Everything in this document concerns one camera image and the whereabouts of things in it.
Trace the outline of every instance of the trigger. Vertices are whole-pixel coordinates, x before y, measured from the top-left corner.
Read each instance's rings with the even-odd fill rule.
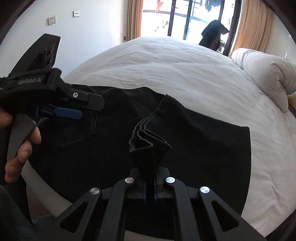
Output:
[[[19,147],[31,135],[37,124],[26,114],[17,114],[10,134],[7,161],[16,157]]]

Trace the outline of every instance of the back pocket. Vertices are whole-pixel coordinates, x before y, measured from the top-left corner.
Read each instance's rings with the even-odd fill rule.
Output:
[[[98,112],[82,110],[82,118],[73,120],[67,118],[47,118],[39,125],[41,137],[65,150],[88,140],[96,131]]]

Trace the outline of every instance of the outlet plate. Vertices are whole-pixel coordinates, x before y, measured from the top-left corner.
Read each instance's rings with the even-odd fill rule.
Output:
[[[79,17],[80,16],[80,11],[79,10],[74,11],[73,14],[74,14],[74,17]]]
[[[48,25],[52,25],[57,22],[56,16],[48,18]]]

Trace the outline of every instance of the silver bolt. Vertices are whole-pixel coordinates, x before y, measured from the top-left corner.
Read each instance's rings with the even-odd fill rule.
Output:
[[[100,189],[98,189],[98,188],[92,188],[91,189],[91,194],[92,195],[97,195],[98,193],[100,193]]]
[[[167,177],[167,178],[165,179],[165,181],[166,181],[167,183],[174,183],[174,182],[175,182],[175,179],[174,179],[173,177]]]
[[[133,179],[132,177],[128,177],[124,180],[126,183],[133,183],[135,181],[135,179]]]
[[[201,188],[200,188],[200,191],[201,191],[202,193],[209,193],[209,192],[210,192],[210,189],[209,189],[208,187],[201,187]]]

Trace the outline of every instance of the triangular cutout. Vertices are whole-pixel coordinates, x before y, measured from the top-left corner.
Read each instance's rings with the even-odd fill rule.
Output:
[[[213,201],[212,206],[223,232],[239,226],[239,223],[218,202]]]
[[[75,233],[78,225],[82,219],[82,216],[87,208],[87,203],[84,202],[76,210],[70,213],[64,220],[59,224],[60,228],[65,229],[71,233]]]

